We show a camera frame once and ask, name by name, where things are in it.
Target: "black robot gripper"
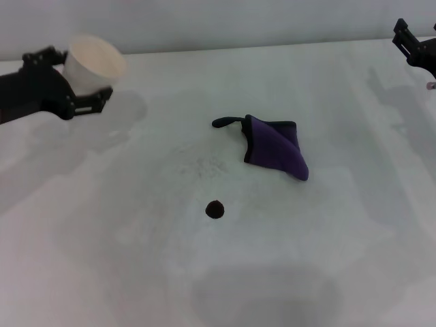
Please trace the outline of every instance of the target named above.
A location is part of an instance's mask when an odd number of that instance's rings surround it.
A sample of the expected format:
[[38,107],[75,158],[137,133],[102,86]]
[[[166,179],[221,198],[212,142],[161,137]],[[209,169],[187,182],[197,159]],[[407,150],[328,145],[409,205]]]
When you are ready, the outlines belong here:
[[68,81],[54,68],[64,64],[66,58],[67,52],[50,46],[24,54],[23,65],[17,72],[0,76],[0,124],[39,111],[51,112],[63,120],[102,112],[112,88],[76,96]]
[[[396,22],[394,32],[392,42],[405,55],[407,63],[425,69],[436,78],[436,39],[419,42],[402,18]],[[436,89],[436,82],[428,83],[427,89]]]

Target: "white paper cup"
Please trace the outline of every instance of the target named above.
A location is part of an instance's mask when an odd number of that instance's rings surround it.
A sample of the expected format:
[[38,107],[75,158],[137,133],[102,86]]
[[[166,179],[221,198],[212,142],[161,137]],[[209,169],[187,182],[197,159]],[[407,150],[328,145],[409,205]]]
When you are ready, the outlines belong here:
[[76,95],[89,95],[113,86],[126,66],[112,44],[92,35],[79,35],[69,45],[63,77]]

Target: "purple towel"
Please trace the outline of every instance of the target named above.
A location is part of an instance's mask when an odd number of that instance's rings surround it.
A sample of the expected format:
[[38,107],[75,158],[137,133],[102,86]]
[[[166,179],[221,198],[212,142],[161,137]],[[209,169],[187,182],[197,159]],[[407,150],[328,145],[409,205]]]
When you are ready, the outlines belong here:
[[247,139],[244,162],[281,170],[297,179],[307,181],[309,169],[303,159],[293,121],[261,121],[250,114],[245,118],[224,117],[212,122],[215,128],[240,121]]

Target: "white wall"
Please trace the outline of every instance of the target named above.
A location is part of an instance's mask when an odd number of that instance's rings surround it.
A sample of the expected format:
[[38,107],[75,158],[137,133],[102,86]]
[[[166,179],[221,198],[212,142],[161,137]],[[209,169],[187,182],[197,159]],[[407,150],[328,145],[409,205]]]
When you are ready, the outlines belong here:
[[397,18],[432,35],[434,0],[3,0],[0,59],[77,32],[123,52],[391,37]]

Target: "white table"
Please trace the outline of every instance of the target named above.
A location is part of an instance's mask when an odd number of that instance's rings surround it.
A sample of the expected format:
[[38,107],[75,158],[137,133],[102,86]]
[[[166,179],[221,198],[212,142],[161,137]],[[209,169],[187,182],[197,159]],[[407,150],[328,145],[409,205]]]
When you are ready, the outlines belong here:
[[[434,326],[430,74],[390,40],[127,60],[103,114],[0,127],[0,326]],[[297,122],[309,181],[211,127],[245,114]]]

